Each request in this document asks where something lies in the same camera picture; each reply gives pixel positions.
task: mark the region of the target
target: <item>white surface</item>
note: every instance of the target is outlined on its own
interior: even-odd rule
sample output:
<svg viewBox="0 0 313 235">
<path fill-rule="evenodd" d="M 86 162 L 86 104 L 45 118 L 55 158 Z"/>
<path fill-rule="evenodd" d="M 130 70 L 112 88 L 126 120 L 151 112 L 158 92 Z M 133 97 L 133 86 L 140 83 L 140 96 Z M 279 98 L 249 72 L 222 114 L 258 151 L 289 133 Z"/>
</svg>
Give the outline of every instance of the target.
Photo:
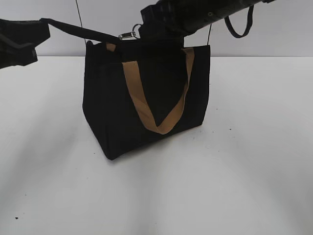
<svg viewBox="0 0 313 235">
<path fill-rule="evenodd" d="M 311 235 L 312 63 L 213 58 L 204 125 L 115 162 L 83 58 L 0 70 L 0 234 Z"/>
<path fill-rule="evenodd" d="M 157 0 L 78 0 L 84 27 L 118 36 L 141 23 L 140 10 Z M 11 20 L 36 20 L 50 17 L 79 24 L 75 0 L 1 0 L 0 17 Z M 313 56 L 311 0 L 277 0 L 257 4 L 250 34 L 235 39 L 224 21 L 213 24 L 213 56 Z M 246 13 L 236 13 L 231 21 L 237 32 L 246 27 Z M 208 27 L 186 39 L 187 46 L 207 42 Z M 38 47 L 39 55 L 85 55 L 83 40 L 51 27 L 51 38 Z"/>
</svg>

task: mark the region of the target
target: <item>fabric bag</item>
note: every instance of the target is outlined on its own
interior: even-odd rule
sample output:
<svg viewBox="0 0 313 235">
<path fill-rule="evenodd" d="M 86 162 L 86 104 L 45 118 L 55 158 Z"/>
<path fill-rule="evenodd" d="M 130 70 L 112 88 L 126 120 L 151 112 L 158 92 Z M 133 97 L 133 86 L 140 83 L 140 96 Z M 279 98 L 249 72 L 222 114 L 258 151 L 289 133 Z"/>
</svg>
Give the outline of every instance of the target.
<svg viewBox="0 0 313 235">
<path fill-rule="evenodd" d="M 86 45 L 83 111 L 108 159 L 202 125 L 210 46 L 183 48 L 181 38 L 121 41 L 52 19 L 39 22 L 101 42 Z M 24 43 L 37 45 L 38 38 L 45 38 L 43 28 Z"/>
</svg>

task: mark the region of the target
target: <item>white table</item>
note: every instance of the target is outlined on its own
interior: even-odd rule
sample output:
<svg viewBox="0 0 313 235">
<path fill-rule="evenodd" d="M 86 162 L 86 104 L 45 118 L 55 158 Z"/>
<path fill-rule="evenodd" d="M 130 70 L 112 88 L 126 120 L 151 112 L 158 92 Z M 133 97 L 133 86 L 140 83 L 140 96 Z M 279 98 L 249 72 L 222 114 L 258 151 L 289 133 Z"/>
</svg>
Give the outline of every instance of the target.
<svg viewBox="0 0 313 235">
<path fill-rule="evenodd" d="M 212 58 L 203 126 L 114 162 L 84 58 L 0 70 L 0 234 L 311 235 L 312 64 Z"/>
</svg>

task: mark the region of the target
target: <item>black strap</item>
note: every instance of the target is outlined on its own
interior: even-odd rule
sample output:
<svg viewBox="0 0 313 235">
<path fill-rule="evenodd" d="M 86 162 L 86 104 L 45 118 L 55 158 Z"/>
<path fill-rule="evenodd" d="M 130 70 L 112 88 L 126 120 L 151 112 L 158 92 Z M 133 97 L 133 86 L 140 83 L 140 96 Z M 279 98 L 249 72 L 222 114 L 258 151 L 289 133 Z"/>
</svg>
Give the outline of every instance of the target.
<svg viewBox="0 0 313 235">
<path fill-rule="evenodd" d="M 0 69 L 37 61 L 35 47 L 50 37 L 48 24 L 70 35 L 119 44 L 119 38 L 52 19 L 6 21 L 0 19 Z"/>
<path fill-rule="evenodd" d="M 246 23 L 246 30 L 243 33 L 243 35 L 239 35 L 238 33 L 236 33 L 236 31 L 234 30 L 233 26 L 231 25 L 229 16 L 225 17 L 226 26 L 227 26 L 229 32 L 231 33 L 231 35 L 233 35 L 235 38 L 243 38 L 243 37 L 245 37 L 246 35 L 249 34 L 250 29 L 251 29 L 251 27 L 253 25 L 253 9 L 254 9 L 254 6 L 251 6 L 249 8 L 248 19 L 247 19 L 247 23 Z"/>
<path fill-rule="evenodd" d="M 70 34 L 70 35 L 73 35 L 73 36 L 76 36 L 79 38 L 96 40 L 96 41 L 100 41 L 100 42 L 108 42 L 108 43 L 112 43 L 112 44 L 120 43 L 119 38 L 114 37 L 114 36 L 109 35 L 109 34 L 100 33 L 100 32 L 94 31 L 94 30 L 90 30 L 90 29 L 74 26 L 71 24 L 55 21 L 53 19 L 42 18 L 42 19 L 40 19 L 40 21 L 43 23 L 47 23 L 47 24 L 49 24 L 55 28 L 58 28 L 59 30 L 61 30 L 67 34 Z"/>
</svg>

